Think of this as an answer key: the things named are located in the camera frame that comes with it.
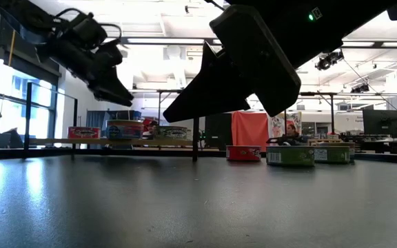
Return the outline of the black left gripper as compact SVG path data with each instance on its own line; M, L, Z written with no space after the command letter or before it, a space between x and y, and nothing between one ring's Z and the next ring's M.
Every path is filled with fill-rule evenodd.
M54 36L46 44L46 55L74 76L90 84L98 101L130 107L133 95L117 76L116 66L122 54L117 48L121 37L110 38L106 27L121 28L112 23L99 23L94 15L67 8L53 16Z

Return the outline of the red seafood can silver lid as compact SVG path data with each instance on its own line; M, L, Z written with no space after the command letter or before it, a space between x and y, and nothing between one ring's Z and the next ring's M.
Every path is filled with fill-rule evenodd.
M260 161L261 146L228 145L226 159L229 161Z
M101 129L98 127L69 127L68 138L90 139L101 137Z

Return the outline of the green seafood can silver lid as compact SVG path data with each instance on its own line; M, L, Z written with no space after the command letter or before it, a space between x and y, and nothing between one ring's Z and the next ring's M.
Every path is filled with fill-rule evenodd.
M315 147L314 160L316 163L345 164L350 162L348 147Z
M313 167L314 148L309 146L270 146L266 150L266 163L279 166Z

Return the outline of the blue seafood can pale lid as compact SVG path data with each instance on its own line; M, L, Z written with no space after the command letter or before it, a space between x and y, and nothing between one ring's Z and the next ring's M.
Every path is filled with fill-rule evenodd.
M143 124L139 121L108 120L106 123L109 139L140 139L143 133Z

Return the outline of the black background robot device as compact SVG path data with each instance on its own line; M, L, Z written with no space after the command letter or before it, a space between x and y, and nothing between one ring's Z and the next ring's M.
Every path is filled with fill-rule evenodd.
M307 139L303 136L282 136L269 138L266 143L277 144L280 146L301 146L307 143Z

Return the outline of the orange cloth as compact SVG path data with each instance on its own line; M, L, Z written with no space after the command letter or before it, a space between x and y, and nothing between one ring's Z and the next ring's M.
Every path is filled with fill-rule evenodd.
M232 113L232 142L238 146L260 146L269 139L267 115L261 112Z

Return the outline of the black table mat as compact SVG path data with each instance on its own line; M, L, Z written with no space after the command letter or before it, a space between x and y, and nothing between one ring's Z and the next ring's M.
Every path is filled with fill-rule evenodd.
M397 248L397 164L3 160L0 247Z

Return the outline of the black background monitor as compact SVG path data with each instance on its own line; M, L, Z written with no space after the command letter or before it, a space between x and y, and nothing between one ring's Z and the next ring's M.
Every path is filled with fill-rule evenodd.
M387 134L397 138L397 111L363 110L363 125L365 134Z

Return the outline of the green seafood can gold lid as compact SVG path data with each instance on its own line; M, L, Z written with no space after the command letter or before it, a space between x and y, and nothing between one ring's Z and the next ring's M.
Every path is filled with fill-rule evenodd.
M186 127L178 126L157 126L154 128L155 139L174 139L174 140L187 140Z

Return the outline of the colourful printed poster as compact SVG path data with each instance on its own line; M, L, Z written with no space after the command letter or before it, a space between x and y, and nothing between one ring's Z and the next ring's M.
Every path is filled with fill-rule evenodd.
M294 124L296 131L301 134L302 132L302 113L290 112L280 113L277 116L267 117L267 131L270 138L282 137L286 134L288 124Z

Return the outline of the black metal shelf frame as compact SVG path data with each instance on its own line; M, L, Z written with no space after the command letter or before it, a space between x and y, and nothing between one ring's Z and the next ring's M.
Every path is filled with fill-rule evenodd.
M33 86L41 87L41 85L36 83L28 83L27 85L27 97L26 97L26 128L25 128L25 138L23 143L23 151L24 156L27 158L28 150L30 149L30 144L35 145L47 145L47 144L72 144L72 151L75 152L77 147L76 144L95 144L95 145L112 145L113 141L109 141L105 138L91 138L91 139L82 139L82 138L46 138L46 139L31 139L30 138L30 118L31 118L31 107L32 107L32 87ZM199 157L199 139L200 139L200 132L199 132L199 118L194 118L194 127L192 130L192 141L182 141L182 140L175 140L172 141L172 145L178 146L192 146L192 160L195 162L198 160Z

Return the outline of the dark blue bin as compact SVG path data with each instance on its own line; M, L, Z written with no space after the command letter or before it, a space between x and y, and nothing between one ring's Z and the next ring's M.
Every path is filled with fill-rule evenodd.
M139 121L141 112L135 110L108 111L111 120Z

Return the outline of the person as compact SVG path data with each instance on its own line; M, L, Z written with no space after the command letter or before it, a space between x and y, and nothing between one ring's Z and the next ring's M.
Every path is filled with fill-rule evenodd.
M303 137L296 131L296 127L294 124L287 125L286 139L289 144L297 144L303 142Z

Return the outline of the black partition panel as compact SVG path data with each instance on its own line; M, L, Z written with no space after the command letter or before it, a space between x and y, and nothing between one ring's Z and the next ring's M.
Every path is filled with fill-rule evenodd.
M232 115L215 114L205 117L205 146L226 151L232 145Z

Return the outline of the large window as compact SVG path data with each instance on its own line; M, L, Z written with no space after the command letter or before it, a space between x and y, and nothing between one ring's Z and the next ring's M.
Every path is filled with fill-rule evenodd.
M0 133L16 129L21 136L26 130L28 85L32 84L31 138L53 136L56 117L57 87L4 64L0 59Z

